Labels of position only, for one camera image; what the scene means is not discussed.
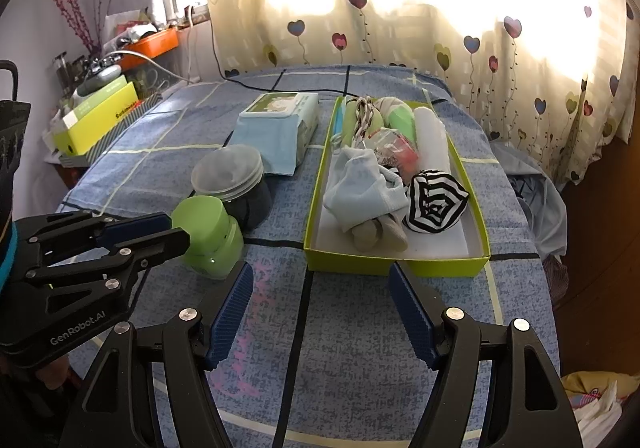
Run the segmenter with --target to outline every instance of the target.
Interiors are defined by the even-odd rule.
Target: blue band
[[[2,290],[4,282],[9,277],[11,268],[14,266],[15,250],[18,246],[18,230],[15,228],[15,223],[11,223],[10,234],[9,247],[7,248],[2,263],[0,263],[0,291]]]

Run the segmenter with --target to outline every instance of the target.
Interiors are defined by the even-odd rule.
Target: yellow cloth
[[[618,382],[618,395],[616,397],[625,399],[633,394],[640,384],[638,376],[606,371],[588,372],[586,370],[573,372],[561,378],[561,381],[569,399],[582,394],[590,394],[594,389],[597,389],[598,393],[601,394],[612,381]]]

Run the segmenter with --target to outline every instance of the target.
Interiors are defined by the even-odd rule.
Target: white wall
[[[66,193],[54,167],[42,160],[47,149],[40,135],[62,94],[52,59],[62,51],[78,56],[82,50],[52,0],[11,0],[0,17],[0,56],[18,66],[18,100],[31,103],[15,174],[15,218],[52,212]],[[0,96],[10,99],[11,75],[0,74]]]
[[[94,2],[79,1],[84,6],[85,19],[95,37]],[[106,15],[108,1],[102,0],[102,16]],[[164,0],[164,3],[171,16],[172,1]],[[150,0],[112,0],[109,13],[144,9],[149,5]],[[183,75],[187,73],[187,33],[187,30],[180,32],[180,48],[177,50],[178,66]],[[218,78],[208,23],[194,27],[191,47],[191,76],[200,76],[202,80]],[[52,59],[62,51],[67,51],[68,58],[72,60],[86,53],[52,0],[9,2],[0,17],[0,58],[8,58],[17,64],[20,77],[18,99],[31,103],[22,160],[15,176],[15,218],[53,212],[66,194],[66,187],[54,168],[42,160],[47,149],[40,138],[61,95]],[[11,96],[9,73],[0,72],[0,96],[7,99]]]

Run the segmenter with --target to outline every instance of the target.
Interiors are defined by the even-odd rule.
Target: cardboard box
[[[60,154],[60,165],[65,168],[91,167],[101,155],[111,148],[111,144],[129,128],[135,121],[141,118],[147,111],[162,101],[160,93],[156,93],[143,100],[142,104],[121,118],[118,124],[100,138],[97,143],[84,154],[66,155]]]
[[[449,157],[452,163],[452,174],[469,192],[468,208],[463,213],[461,221],[464,221],[465,239],[470,256],[465,258],[449,259],[411,259],[405,258],[402,251],[398,251],[395,258],[391,257],[371,257],[366,254],[345,254],[335,251],[324,251],[316,246],[318,224],[322,209],[322,197],[326,187],[329,165],[331,164],[332,147],[331,135],[334,128],[334,121],[337,110],[340,107],[342,98],[338,98],[334,107],[329,131],[324,141],[324,151],[316,178],[316,187],[311,202],[309,219],[306,224],[304,250],[308,268],[313,271],[329,271],[332,273],[357,273],[363,275],[388,275],[390,265],[396,260],[404,260],[412,268],[414,273],[420,277],[474,277],[487,263],[491,256],[489,248],[489,238],[486,233],[482,213],[476,200],[473,187],[466,175],[460,157],[456,152],[450,138]],[[412,109],[425,106],[420,102],[407,102]]]
[[[55,134],[58,150],[66,155],[84,154],[140,103],[133,83],[129,82],[70,129]]]
[[[127,79],[124,78],[124,75],[118,76],[116,80],[109,82],[102,89],[98,89],[95,93],[89,96],[89,98],[78,104],[77,107],[74,107],[73,110],[69,112],[69,114],[64,115],[62,119],[56,123],[55,128],[52,129],[52,132],[54,134],[58,134],[64,131],[68,131],[71,127],[78,123],[79,120],[84,118],[98,105],[100,105],[112,94],[115,94],[126,85]]]

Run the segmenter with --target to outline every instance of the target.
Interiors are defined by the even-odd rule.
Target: bed
[[[229,358],[207,375],[235,448],[272,446],[278,425],[276,444],[287,448],[405,447],[435,379],[415,358],[385,277],[306,269],[306,216],[338,96],[323,89],[407,101],[424,100],[428,92],[474,186],[492,257],[475,278],[424,283],[477,320],[525,317],[559,367],[545,274],[524,213],[481,128],[440,79],[402,67],[331,66],[274,69],[235,80],[263,89],[318,90],[321,105],[318,129],[295,175],[268,179],[274,207],[245,240],[254,294]],[[171,213],[191,192],[193,166],[225,142],[239,112],[257,96],[231,82],[181,88],[127,129],[59,210],[90,209],[116,218]],[[151,272],[131,321],[137,327],[166,321],[197,304],[214,284],[179,259],[167,262]],[[81,376],[105,336],[71,353]],[[164,442],[177,447],[161,367],[154,368],[154,377]],[[490,364],[482,362],[465,448],[478,442],[489,379]]]

